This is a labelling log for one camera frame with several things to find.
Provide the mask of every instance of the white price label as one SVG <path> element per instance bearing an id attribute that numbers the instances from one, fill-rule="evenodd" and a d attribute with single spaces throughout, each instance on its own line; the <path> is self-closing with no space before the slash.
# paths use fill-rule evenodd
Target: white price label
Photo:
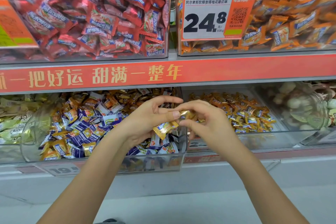
<path id="1" fill-rule="evenodd" d="M 80 169 L 72 163 L 43 164 L 40 167 L 54 176 L 77 175 L 80 171 Z"/>
<path id="2" fill-rule="evenodd" d="M 334 142 L 336 142 L 336 130 L 326 135 L 319 141 L 319 143 L 334 143 Z"/>
<path id="3" fill-rule="evenodd" d="M 185 0 L 184 39 L 223 39 L 232 0 Z"/>

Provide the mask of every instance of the orange price tag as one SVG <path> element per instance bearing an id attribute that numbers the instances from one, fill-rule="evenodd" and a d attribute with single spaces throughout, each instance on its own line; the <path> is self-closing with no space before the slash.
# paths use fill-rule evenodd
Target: orange price tag
<path id="1" fill-rule="evenodd" d="M 241 39 L 254 0 L 183 0 L 182 41 Z"/>
<path id="2" fill-rule="evenodd" d="M 0 0 L 0 48 L 1 47 L 39 47 L 8 0 Z"/>

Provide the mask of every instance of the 24.8 price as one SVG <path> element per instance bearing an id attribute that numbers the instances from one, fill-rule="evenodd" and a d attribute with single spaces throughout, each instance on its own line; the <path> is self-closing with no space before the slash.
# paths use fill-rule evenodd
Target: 24.8 price
<path id="1" fill-rule="evenodd" d="M 218 18 L 216 20 L 217 24 L 222 24 L 226 21 L 226 12 L 220 12 L 218 14 Z M 211 13 L 205 16 L 205 18 L 198 24 L 199 17 L 197 14 L 188 14 L 185 19 L 187 21 L 191 21 L 187 26 L 184 27 L 183 32 L 190 33 L 190 32 L 197 32 L 198 29 L 206 29 L 207 32 L 216 32 L 215 28 L 215 14 Z"/>

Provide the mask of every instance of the price tag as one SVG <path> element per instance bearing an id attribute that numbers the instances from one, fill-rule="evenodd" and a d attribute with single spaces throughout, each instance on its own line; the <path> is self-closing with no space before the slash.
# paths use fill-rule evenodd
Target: price tag
<path id="1" fill-rule="evenodd" d="M 183 40 L 241 39 L 254 0 L 183 0 Z"/>
<path id="2" fill-rule="evenodd" d="M 0 0 L 0 47 L 39 47 L 8 0 Z"/>
<path id="3" fill-rule="evenodd" d="M 330 134 L 323 137 L 318 143 L 334 143 L 336 142 L 336 129 L 334 129 Z"/>
<path id="4" fill-rule="evenodd" d="M 73 163 L 43 163 L 39 165 L 39 168 L 54 176 L 77 175 L 80 171 L 80 169 Z"/>

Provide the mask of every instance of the white floor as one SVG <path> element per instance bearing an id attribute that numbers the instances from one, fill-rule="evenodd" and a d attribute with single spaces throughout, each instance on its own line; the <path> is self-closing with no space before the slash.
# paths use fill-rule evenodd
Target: white floor
<path id="1" fill-rule="evenodd" d="M 336 223 L 336 185 L 290 188 L 284 191 L 311 224 Z M 49 205 L 2 207 L 1 223 L 34 224 L 48 207 Z M 127 224 L 260 223 L 245 191 L 105 200 L 95 221 L 111 217 Z"/>

